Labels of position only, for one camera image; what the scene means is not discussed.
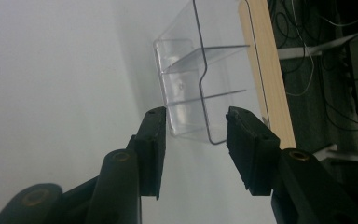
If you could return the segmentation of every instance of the clear plastic container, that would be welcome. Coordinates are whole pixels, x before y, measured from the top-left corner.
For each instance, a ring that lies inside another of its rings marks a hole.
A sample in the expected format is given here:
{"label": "clear plastic container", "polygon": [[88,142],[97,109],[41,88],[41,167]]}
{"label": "clear plastic container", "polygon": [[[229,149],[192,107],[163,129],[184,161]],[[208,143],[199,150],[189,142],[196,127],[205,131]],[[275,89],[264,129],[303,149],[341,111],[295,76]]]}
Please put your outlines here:
{"label": "clear plastic container", "polygon": [[[260,115],[247,52],[254,41],[244,42],[238,5],[235,0],[190,1],[154,42],[174,136],[217,145],[226,141],[231,105]],[[259,75],[259,69],[253,72]]]}

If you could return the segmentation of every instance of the white wall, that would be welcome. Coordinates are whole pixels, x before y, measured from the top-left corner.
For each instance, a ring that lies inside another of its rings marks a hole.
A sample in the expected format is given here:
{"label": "white wall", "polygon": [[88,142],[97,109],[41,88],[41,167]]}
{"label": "white wall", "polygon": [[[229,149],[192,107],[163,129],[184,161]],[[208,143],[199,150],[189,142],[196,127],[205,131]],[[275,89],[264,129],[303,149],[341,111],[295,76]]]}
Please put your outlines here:
{"label": "white wall", "polygon": [[[152,41],[186,0],[0,0],[0,210],[20,190],[96,176],[162,105]],[[273,223],[225,146],[167,138],[144,223]]]}

